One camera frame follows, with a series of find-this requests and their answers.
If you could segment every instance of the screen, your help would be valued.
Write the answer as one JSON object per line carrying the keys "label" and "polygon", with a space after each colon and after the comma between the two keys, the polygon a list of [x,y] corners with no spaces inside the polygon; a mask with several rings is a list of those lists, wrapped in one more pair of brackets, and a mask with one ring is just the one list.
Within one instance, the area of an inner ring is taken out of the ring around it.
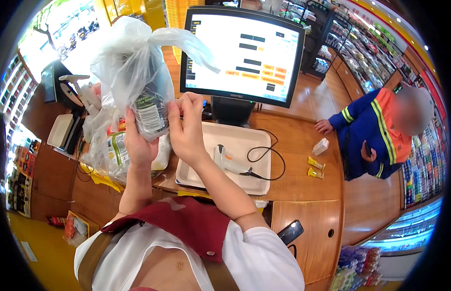
{"label": "screen", "polygon": [[44,85],[44,90],[46,92],[46,94],[44,95],[44,103],[57,102],[54,93],[54,76],[52,73],[53,73],[52,65],[41,73],[41,80]]}
{"label": "screen", "polygon": [[259,20],[206,14],[192,15],[190,31],[212,51],[221,72],[212,73],[187,59],[186,88],[286,102],[298,32]]}

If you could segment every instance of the mobile phone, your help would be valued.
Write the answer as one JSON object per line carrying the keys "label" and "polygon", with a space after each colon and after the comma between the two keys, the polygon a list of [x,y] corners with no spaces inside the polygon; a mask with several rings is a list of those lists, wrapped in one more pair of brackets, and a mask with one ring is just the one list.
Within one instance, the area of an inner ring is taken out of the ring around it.
{"label": "mobile phone", "polygon": [[304,232],[304,229],[298,220],[292,221],[287,227],[277,234],[277,236],[288,245]]}
{"label": "mobile phone", "polygon": [[366,154],[371,157],[371,148],[369,147],[368,143],[365,143],[365,149],[366,149]]}

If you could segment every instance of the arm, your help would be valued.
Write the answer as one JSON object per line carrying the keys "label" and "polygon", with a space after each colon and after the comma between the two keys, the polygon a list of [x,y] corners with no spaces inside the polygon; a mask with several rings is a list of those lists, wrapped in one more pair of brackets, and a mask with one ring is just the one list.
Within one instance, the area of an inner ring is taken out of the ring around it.
{"label": "arm", "polygon": [[[169,102],[170,141],[174,152],[191,166],[204,183],[217,208],[240,225],[242,231],[268,227],[254,202],[211,160],[201,127],[203,96],[191,92]],[[184,121],[180,123],[180,111]]]}
{"label": "arm", "polygon": [[356,99],[350,103],[346,108],[344,108],[338,114],[334,114],[329,118],[329,123],[333,126],[335,130],[339,130],[345,125],[348,125],[353,120],[358,118],[358,115],[363,112],[369,104],[374,100],[374,98],[379,93],[379,90],[369,92],[366,95]]}
{"label": "arm", "polygon": [[389,163],[382,163],[374,160],[373,162],[367,163],[367,173],[374,178],[386,179],[389,178],[392,173],[400,169],[402,164],[402,162],[398,162],[393,165],[389,165]]}
{"label": "arm", "polygon": [[368,156],[365,149],[365,143],[366,141],[363,142],[361,149],[362,159],[365,160],[366,172],[374,178],[389,178],[392,173],[402,166],[403,162],[390,165],[389,161],[386,161],[386,163],[379,161],[374,148],[371,149],[371,156]]}
{"label": "arm", "polygon": [[158,155],[159,139],[148,143],[136,129],[133,110],[125,117],[125,147],[130,157],[127,187],[122,194],[119,213],[112,221],[133,214],[152,203],[151,163]]}

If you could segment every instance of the customer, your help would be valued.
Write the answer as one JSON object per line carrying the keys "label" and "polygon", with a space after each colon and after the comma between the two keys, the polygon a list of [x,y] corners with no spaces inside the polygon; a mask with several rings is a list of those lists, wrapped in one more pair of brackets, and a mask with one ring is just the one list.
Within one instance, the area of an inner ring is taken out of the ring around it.
{"label": "customer", "polygon": [[[87,284],[84,289],[304,289],[291,251],[269,229],[252,199],[206,151],[202,103],[203,96],[194,93],[169,102],[170,139],[177,156],[199,175],[216,206],[190,196],[153,203],[150,165],[158,142],[148,143],[139,135],[133,111],[127,110],[127,187],[112,223],[75,252],[75,276],[83,287]],[[99,236],[109,236],[105,250],[96,246]]]}
{"label": "customer", "polygon": [[337,131],[346,180],[364,173],[385,179],[406,161],[411,137],[422,133],[433,116],[426,90],[406,87],[395,95],[380,89],[353,101],[329,120],[318,120],[315,128],[323,134]]}

